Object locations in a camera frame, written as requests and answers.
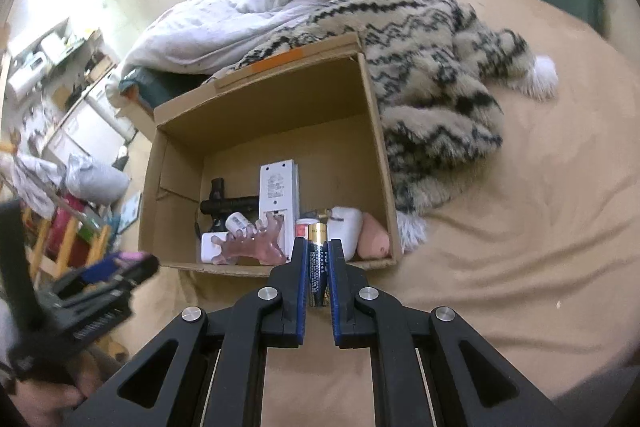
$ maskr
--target triangular cutout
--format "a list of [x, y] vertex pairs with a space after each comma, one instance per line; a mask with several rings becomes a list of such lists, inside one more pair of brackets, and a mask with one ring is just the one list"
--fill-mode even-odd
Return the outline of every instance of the triangular cutout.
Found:
[[178, 341], [167, 341], [148, 359], [129, 380], [120, 386], [118, 396], [145, 409], [151, 409], [158, 400], [164, 377], [171, 366]]
[[494, 407], [505, 400], [518, 396], [518, 388], [513, 385], [491, 362], [489, 362], [468, 341], [461, 341], [460, 351], [465, 359], [466, 367], [478, 393], [480, 403], [484, 407]]

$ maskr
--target white power strip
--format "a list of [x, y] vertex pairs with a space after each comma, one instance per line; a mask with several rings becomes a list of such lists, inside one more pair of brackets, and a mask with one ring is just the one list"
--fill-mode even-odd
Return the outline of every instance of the white power strip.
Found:
[[266, 223], [266, 213], [284, 216], [278, 236], [278, 245], [287, 261], [291, 260], [296, 220], [300, 217], [300, 190], [298, 166], [293, 160], [284, 160], [260, 167], [260, 219]]

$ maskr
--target human hand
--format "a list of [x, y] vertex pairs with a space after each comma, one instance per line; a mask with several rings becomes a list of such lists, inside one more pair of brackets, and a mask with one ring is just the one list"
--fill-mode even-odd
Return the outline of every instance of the human hand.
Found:
[[30, 427], [59, 427], [62, 411], [76, 407], [102, 384], [98, 364], [81, 353], [70, 367], [76, 386], [37, 380], [16, 381], [12, 402]]

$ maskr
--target orange stripe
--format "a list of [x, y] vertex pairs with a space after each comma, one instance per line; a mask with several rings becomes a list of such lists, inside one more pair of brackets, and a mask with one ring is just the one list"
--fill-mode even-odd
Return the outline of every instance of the orange stripe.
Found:
[[260, 73], [261, 71], [270, 70], [271, 68], [287, 64], [288, 62], [293, 62], [294, 60], [298, 60], [299, 58], [302, 58], [304, 56], [305, 52], [302, 48], [295, 48], [294, 50], [281, 53], [280, 55], [275, 55], [274, 57], [265, 58], [260, 62], [252, 64], [250, 66], [251, 72]]

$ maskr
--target white blanket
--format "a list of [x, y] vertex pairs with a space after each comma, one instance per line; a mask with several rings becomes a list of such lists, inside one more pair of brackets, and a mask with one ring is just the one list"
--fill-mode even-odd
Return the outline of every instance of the white blanket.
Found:
[[136, 66], [213, 74], [328, 1], [186, 0], [140, 35], [123, 62], [122, 74]]

